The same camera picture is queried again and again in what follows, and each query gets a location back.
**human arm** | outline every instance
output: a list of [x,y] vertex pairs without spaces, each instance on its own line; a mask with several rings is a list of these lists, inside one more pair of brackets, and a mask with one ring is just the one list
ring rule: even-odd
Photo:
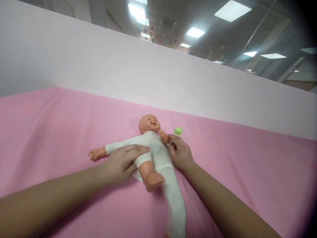
[[180,137],[169,136],[176,145],[176,150],[170,144],[166,145],[173,164],[200,195],[224,237],[280,238],[251,208],[195,163],[191,149]]
[[128,145],[115,150],[99,166],[1,198],[1,236],[38,237],[98,191],[128,179],[136,171],[132,161],[149,150],[141,145]]

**green bottle cap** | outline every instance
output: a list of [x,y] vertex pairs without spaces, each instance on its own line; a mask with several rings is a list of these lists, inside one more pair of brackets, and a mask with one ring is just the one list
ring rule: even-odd
[[174,130],[174,134],[180,136],[183,130],[180,127],[176,127]]

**doll head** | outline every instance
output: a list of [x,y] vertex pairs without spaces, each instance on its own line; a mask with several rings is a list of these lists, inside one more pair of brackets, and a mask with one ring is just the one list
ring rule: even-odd
[[148,114],[143,116],[139,121],[139,130],[143,135],[147,131],[159,132],[161,125],[158,122],[156,116]]

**baby doll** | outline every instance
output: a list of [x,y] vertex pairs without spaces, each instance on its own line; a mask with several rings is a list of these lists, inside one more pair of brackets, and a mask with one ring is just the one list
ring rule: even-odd
[[148,192],[154,191],[162,184],[169,208],[169,228],[167,235],[171,238],[185,237],[186,212],[181,191],[179,189],[174,167],[164,143],[170,138],[160,130],[156,116],[145,115],[139,121],[141,136],[122,142],[115,142],[100,149],[89,152],[91,160],[111,154],[115,149],[130,144],[148,146],[151,150],[134,160],[138,170],[134,177],[144,183]]

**doll leg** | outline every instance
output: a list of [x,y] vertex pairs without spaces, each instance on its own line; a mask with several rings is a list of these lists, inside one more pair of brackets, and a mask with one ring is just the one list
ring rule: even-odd
[[139,156],[134,160],[134,163],[148,192],[154,191],[160,184],[165,182],[164,177],[154,170],[151,152]]
[[167,237],[185,237],[186,211],[182,193],[179,189],[173,167],[159,169],[158,172],[165,177],[162,184],[165,198],[168,204],[168,229]]

